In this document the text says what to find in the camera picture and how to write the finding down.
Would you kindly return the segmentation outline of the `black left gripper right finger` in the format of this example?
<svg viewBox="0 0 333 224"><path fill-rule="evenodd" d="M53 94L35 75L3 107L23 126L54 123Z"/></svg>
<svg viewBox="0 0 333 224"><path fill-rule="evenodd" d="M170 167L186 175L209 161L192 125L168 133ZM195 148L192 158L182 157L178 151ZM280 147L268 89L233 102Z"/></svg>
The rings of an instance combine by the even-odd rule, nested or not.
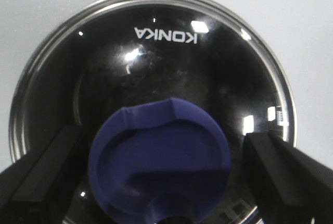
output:
<svg viewBox="0 0 333 224"><path fill-rule="evenodd" d="M332 169L270 132L245 136L242 167L264 223L332 223Z"/></svg>

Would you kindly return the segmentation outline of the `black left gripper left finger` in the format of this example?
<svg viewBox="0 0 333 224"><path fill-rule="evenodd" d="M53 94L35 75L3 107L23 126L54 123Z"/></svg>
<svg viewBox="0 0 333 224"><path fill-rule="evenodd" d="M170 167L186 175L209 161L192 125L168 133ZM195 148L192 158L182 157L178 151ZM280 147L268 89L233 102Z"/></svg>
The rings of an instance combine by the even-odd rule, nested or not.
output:
<svg viewBox="0 0 333 224"><path fill-rule="evenodd" d="M86 170L81 126L64 126L1 172L1 223L62 223Z"/></svg>

